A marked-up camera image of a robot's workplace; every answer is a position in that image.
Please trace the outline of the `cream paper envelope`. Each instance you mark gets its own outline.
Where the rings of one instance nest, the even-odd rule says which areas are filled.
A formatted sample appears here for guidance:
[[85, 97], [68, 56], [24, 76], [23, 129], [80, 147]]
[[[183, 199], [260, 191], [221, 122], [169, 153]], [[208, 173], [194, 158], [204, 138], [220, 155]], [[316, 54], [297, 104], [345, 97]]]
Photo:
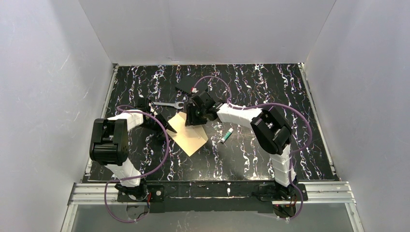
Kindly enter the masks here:
[[207, 134], [202, 125], [185, 126], [187, 114], [178, 112], [168, 120], [168, 124], [175, 132], [168, 130], [168, 134], [177, 145], [190, 157], [208, 141]]

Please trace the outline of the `green glue stick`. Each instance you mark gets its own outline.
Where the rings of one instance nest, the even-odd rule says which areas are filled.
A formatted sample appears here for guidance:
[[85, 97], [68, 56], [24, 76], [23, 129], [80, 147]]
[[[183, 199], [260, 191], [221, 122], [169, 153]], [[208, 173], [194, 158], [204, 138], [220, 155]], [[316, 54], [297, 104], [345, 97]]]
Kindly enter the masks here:
[[229, 128], [226, 134], [219, 140], [219, 142], [225, 143], [226, 140], [232, 135], [233, 131], [234, 131], [233, 128]]

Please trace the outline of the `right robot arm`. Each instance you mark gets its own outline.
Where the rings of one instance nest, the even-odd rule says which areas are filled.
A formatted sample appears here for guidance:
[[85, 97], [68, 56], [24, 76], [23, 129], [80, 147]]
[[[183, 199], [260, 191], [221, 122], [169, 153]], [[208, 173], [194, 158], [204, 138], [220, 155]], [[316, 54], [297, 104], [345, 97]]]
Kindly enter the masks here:
[[273, 106], [246, 108], [215, 101], [206, 91], [195, 93], [185, 106], [186, 126], [204, 125], [219, 120], [253, 130], [260, 147], [270, 155], [274, 170], [274, 186], [267, 194], [275, 199], [291, 199], [295, 195], [296, 174], [291, 167], [292, 129]]

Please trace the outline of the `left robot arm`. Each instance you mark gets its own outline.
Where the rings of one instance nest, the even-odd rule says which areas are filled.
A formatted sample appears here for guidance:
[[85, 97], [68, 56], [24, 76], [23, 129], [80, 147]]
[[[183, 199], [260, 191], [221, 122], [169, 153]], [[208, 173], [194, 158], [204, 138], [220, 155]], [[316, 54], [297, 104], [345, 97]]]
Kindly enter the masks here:
[[119, 192], [132, 200], [144, 201], [150, 196], [146, 180], [129, 159], [129, 131], [139, 126], [155, 131], [158, 136], [164, 135], [164, 129], [175, 132], [164, 116], [155, 111], [150, 99], [139, 97], [136, 105], [124, 112], [94, 120], [89, 156], [114, 174]]

